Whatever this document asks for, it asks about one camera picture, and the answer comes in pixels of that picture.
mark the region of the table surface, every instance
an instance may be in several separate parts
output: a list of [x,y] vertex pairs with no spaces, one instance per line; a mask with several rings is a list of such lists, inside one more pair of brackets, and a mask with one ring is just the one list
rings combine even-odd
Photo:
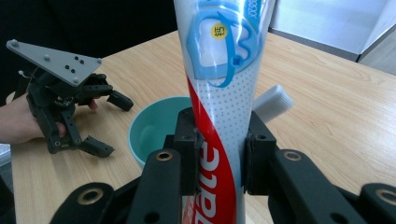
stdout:
[[[103,59],[96,71],[132,98],[124,112],[102,97],[81,106],[75,121],[116,150],[99,159],[79,150],[49,154],[43,139],[12,146],[18,223],[48,223],[66,197],[90,182],[114,189],[141,175],[131,154],[129,126],[146,105],[188,94],[177,32]],[[256,97],[276,84],[295,102],[267,123],[281,148],[301,150],[335,185],[359,194],[362,185],[396,185],[396,76],[269,34]],[[246,196],[247,223],[272,223],[267,197]]]

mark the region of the colgate logo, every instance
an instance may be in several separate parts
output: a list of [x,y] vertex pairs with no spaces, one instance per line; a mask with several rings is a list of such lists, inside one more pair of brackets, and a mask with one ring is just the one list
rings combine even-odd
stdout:
[[[213,159],[209,159],[208,154],[213,154]],[[195,198],[195,204],[201,208],[204,215],[197,212],[195,223],[199,221],[203,223],[210,223],[206,217],[214,217],[216,214],[216,193],[214,189],[218,183],[216,176],[211,173],[219,166],[219,151],[214,147],[208,148],[207,142],[204,142],[201,148],[201,173],[199,175],[201,193]]]
[[188,83],[195,123],[205,141],[200,151],[201,192],[187,201],[183,223],[236,223],[236,191],[227,154],[216,128]]

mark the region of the hand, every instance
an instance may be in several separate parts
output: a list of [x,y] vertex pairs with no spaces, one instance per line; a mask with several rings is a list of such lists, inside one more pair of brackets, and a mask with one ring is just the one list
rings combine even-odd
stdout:
[[[92,100],[89,108],[94,110],[97,107],[96,102]],[[66,128],[60,122],[56,124],[60,136],[63,137]],[[17,144],[37,137],[44,137],[44,134],[30,111],[26,94],[0,107],[0,143]]]

